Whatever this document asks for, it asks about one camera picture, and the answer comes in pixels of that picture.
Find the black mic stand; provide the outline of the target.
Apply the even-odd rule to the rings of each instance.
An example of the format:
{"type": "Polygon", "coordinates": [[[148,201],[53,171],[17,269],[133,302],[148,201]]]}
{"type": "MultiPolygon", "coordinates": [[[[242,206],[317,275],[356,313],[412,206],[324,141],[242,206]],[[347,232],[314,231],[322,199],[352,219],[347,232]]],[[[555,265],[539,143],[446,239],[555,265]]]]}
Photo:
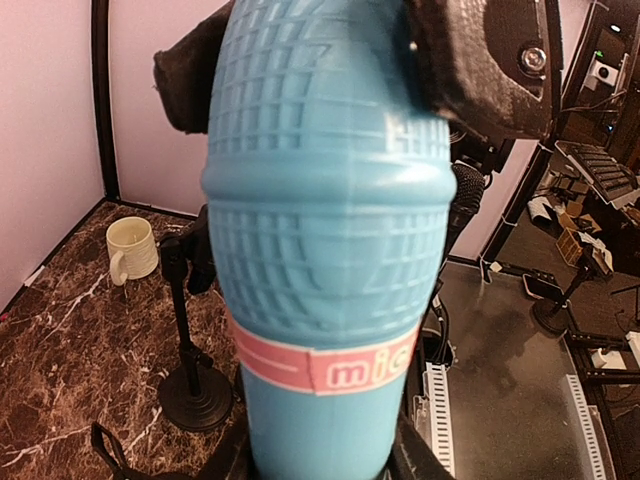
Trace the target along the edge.
{"type": "Polygon", "coordinates": [[[160,266],[171,291],[179,336],[180,366],[161,380],[158,400],[166,418],[191,433],[216,429],[230,415],[233,390],[213,359],[192,340],[186,295],[207,292],[216,279],[208,227],[208,208],[182,233],[170,233],[159,244],[160,266]]]}

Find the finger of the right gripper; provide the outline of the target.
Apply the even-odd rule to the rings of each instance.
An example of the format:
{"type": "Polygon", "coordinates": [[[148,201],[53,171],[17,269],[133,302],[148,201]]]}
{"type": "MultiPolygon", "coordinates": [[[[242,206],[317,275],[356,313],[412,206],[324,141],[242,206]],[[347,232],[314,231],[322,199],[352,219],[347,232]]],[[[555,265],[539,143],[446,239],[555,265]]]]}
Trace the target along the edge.
{"type": "Polygon", "coordinates": [[[153,77],[166,117],[185,134],[208,132],[225,16],[211,15],[168,50],[153,56],[153,77]]]}
{"type": "Polygon", "coordinates": [[[421,88],[439,115],[483,140],[546,139],[560,110],[556,1],[408,1],[421,88]]]}

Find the blue microphone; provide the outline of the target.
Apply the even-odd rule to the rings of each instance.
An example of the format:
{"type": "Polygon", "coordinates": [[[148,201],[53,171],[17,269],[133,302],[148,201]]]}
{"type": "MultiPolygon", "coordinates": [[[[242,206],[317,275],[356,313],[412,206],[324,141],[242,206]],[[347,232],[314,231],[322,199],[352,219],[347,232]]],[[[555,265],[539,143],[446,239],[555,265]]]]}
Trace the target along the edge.
{"type": "Polygon", "coordinates": [[[202,185],[259,475],[376,478],[456,188],[404,5],[237,2],[208,139],[202,185]]]}

